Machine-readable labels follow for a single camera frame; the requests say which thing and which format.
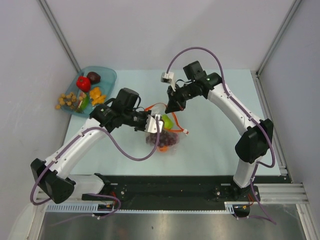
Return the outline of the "green apple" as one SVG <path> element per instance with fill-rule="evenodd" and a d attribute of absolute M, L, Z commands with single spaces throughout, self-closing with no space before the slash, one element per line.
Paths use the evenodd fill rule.
<path fill-rule="evenodd" d="M 163 114 L 161 117 L 163 121 L 163 128 L 166 130 L 171 130 L 174 126 L 172 120 L 166 114 Z"/>

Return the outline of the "clear zip top bag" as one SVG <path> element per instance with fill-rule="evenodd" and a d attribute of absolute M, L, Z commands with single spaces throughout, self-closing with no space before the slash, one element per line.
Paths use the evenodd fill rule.
<path fill-rule="evenodd" d="M 186 136 L 189 135 L 189 131 L 179 124 L 177 115 L 174 112 L 165 114 L 166 107 L 167 107 L 167 105 L 165 103 L 158 102 L 158 103 L 155 103 L 155 104 L 147 107 L 145 109 L 145 111 L 146 112 L 151 111 L 152 114 L 161 114 L 161 116 L 167 115 L 172 120 L 172 122 L 174 124 L 173 128 L 172 129 L 165 129 L 164 125 L 163 125 L 162 131 L 178 134 L 178 137 L 179 137 L 178 143 L 173 146 L 168 146 L 168 151 L 160 152 L 160 153 L 170 153 L 170 152 L 173 153 L 177 149 L 177 146 L 178 146 L 180 140 L 182 140 L 183 138 L 185 138 Z"/>

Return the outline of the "purple grape bunch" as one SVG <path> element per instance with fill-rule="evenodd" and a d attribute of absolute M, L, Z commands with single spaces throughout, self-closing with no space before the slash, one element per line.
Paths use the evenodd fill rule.
<path fill-rule="evenodd" d="M 157 133 L 150 133 L 146 136 L 147 144 L 154 145 L 157 141 Z M 158 147 L 174 146 L 179 141 L 179 135 L 174 132 L 162 131 L 159 135 Z"/>

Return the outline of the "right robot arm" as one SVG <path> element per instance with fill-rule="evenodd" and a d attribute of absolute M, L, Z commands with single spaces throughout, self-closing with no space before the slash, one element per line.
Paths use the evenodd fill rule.
<path fill-rule="evenodd" d="M 230 188 L 230 194 L 235 200 L 242 201 L 249 194 L 247 186 L 253 181 L 255 164 L 270 149 L 274 125 L 270 119 L 262 120 L 251 113 L 232 95 L 218 73 L 207 74 L 198 61 L 188 64 L 183 71 L 190 81 L 183 86 L 176 84 L 173 72 L 161 75 L 161 82 L 170 85 L 165 113 L 183 111 L 188 100 L 202 96 L 227 116 L 240 135 L 235 145 L 239 162 L 233 176 L 235 185 Z"/>

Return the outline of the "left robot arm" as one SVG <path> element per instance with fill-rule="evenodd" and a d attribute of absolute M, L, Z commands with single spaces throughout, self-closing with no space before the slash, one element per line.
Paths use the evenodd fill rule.
<path fill-rule="evenodd" d="M 115 98 L 96 106 L 67 144 L 45 160 L 36 158 L 31 163 L 34 187 L 39 187 L 56 204 L 66 201 L 73 192 L 107 199 L 111 193 L 110 182 L 101 174 L 70 177 L 70 172 L 99 140 L 110 137 L 111 132 L 122 125 L 133 127 L 135 131 L 155 133 L 156 139 L 160 139 L 161 116 L 153 115 L 150 110 L 138 111 L 135 104 L 139 99 L 134 90 L 122 88 Z"/>

